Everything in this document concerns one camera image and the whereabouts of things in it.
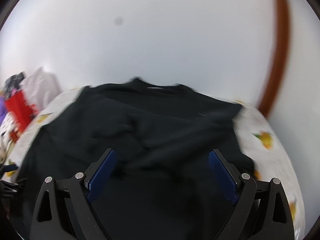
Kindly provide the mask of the white plastic shopping bag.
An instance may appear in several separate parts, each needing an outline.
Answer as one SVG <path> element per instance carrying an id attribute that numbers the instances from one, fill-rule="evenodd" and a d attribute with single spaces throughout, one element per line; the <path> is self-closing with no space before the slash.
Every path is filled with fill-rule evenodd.
<path id="1" fill-rule="evenodd" d="M 41 112 L 62 92 L 56 75 L 44 71 L 42 67 L 23 79 L 20 85 L 28 105 L 37 112 Z"/>

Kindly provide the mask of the plaid cloth in bag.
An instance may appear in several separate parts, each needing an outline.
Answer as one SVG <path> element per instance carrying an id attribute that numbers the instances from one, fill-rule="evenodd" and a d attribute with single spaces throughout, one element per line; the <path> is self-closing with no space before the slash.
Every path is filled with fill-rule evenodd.
<path id="1" fill-rule="evenodd" d="M 18 92 L 20 83 L 25 79 L 25 73 L 20 72 L 6 79 L 4 83 L 3 93 L 5 100 L 8 100 L 12 95 Z"/>

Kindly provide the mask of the brown wooden door frame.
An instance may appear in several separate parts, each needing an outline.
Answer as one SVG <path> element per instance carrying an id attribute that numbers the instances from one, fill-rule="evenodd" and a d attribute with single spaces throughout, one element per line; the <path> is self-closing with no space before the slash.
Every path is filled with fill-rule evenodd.
<path id="1" fill-rule="evenodd" d="M 280 92 L 285 76 L 286 63 L 290 46 L 290 12 L 288 0 L 274 0 L 276 9 L 276 48 L 270 68 L 268 82 L 259 104 L 259 111 L 268 118 Z"/>

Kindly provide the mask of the fruit print tablecloth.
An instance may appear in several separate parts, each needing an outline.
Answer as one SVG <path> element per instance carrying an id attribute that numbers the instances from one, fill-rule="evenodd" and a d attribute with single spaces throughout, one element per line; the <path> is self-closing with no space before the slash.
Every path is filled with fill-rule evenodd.
<path id="1" fill-rule="evenodd" d="M 58 117 L 80 93 L 80 88 L 63 92 L 41 111 L 12 146 L 6 163 L 21 166 L 39 129 Z M 271 126 L 253 105 L 243 103 L 234 129 L 242 153 L 254 161 L 254 174 L 258 179 L 280 180 L 289 202 L 295 239 L 303 239 L 306 234 L 305 209 L 300 185 L 291 160 Z"/>

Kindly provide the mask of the black sweatshirt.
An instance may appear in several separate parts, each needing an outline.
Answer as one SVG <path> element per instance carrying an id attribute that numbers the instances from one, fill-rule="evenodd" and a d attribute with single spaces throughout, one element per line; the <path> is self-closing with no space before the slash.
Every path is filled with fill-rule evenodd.
<path id="1" fill-rule="evenodd" d="M 71 178 L 111 148 L 117 163 L 94 208 L 113 239 L 214 239 L 232 205 L 209 167 L 210 151 L 254 171 L 234 132 L 240 110 L 183 85 L 133 79 L 85 87 L 41 127 L 25 156 L 18 174 L 25 187 L 10 205 L 15 229 L 28 238 L 46 177 Z"/>

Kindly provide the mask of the red paper bag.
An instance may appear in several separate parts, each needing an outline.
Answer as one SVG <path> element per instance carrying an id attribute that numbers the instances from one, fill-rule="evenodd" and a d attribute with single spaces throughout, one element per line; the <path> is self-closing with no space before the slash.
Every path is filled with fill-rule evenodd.
<path id="1" fill-rule="evenodd" d="M 23 90 L 17 91 L 4 101 L 7 111 L 12 115 L 20 133 L 29 126 L 39 111 L 35 104 L 29 104 Z"/>

